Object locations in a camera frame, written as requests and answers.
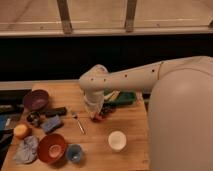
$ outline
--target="orange bowl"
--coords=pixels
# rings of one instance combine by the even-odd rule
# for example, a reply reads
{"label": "orange bowl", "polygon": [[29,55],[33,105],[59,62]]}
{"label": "orange bowl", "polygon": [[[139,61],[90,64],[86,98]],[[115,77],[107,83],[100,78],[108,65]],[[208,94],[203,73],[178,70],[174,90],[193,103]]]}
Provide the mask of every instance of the orange bowl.
{"label": "orange bowl", "polygon": [[46,135],[38,145],[37,154],[39,160],[47,164],[57,162],[65,153],[67,143],[60,134]]}

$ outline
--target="bowl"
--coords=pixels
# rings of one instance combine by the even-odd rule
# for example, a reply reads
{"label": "bowl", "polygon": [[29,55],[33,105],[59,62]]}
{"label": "bowl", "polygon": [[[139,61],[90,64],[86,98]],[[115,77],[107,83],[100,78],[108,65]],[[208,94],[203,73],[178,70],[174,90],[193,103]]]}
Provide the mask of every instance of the bowl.
{"label": "bowl", "polygon": [[46,135],[38,145],[37,154],[39,160],[47,164],[53,164],[62,158],[67,148],[67,143],[60,134]]}
{"label": "bowl", "polygon": [[113,131],[108,137],[109,146],[119,152],[126,146],[126,135],[121,131]]}
{"label": "bowl", "polygon": [[49,103],[49,94],[45,90],[34,90],[27,93],[23,98],[23,105],[29,111],[43,109]]}
{"label": "bowl", "polygon": [[68,146],[66,151],[66,158],[73,162],[78,163],[81,161],[83,157],[83,151],[80,145],[78,144],[71,144]]}

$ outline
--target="cup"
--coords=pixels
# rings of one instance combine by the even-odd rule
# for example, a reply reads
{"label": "cup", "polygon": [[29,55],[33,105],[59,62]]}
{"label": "cup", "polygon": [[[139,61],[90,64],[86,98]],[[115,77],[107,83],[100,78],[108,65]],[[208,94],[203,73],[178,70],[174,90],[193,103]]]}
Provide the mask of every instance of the cup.
{"label": "cup", "polygon": [[73,162],[78,163],[81,161],[83,157],[83,151],[80,145],[78,144],[71,144],[68,146],[66,151],[66,158]]}
{"label": "cup", "polygon": [[115,152],[120,152],[126,146],[126,135],[121,131],[113,131],[108,137],[108,143]]}

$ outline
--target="wooden tabletop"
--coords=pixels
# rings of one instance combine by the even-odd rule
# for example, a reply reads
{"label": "wooden tabletop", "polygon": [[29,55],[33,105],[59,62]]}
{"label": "wooden tabletop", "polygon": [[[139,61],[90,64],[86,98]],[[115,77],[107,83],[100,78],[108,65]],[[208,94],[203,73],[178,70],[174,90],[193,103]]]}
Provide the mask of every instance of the wooden tabletop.
{"label": "wooden tabletop", "polygon": [[[83,92],[77,83],[38,83],[33,86],[33,90],[35,89],[44,89],[49,93],[52,107],[65,106],[68,109],[67,115],[61,117],[63,127],[54,132],[64,136],[69,144],[80,144],[84,151],[84,159],[77,165],[68,162],[65,158],[56,165],[47,165],[39,159],[32,164],[17,165],[12,158],[20,140],[14,137],[2,171],[149,170],[147,113],[142,99],[138,99],[132,105],[119,107],[105,121],[94,123],[85,111]],[[86,131],[85,135],[80,132],[69,110],[78,113],[79,120]],[[22,121],[25,118],[26,113],[22,115]],[[127,136],[127,146],[119,153],[113,152],[107,141],[109,134],[115,130],[120,130]],[[43,130],[34,127],[32,134],[40,140],[45,136]]]}

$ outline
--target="blue bowl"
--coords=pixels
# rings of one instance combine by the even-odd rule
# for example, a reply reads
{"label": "blue bowl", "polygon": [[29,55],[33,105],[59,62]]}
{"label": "blue bowl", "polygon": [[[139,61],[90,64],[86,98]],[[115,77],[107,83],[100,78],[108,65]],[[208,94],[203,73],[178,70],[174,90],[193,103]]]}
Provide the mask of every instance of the blue bowl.
{"label": "blue bowl", "polygon": [[73,162],[78,163],[81,161],[83,157],[83,151],[80,145],[78,144],[71,144],[68,146],[66,150],[66,158]]}

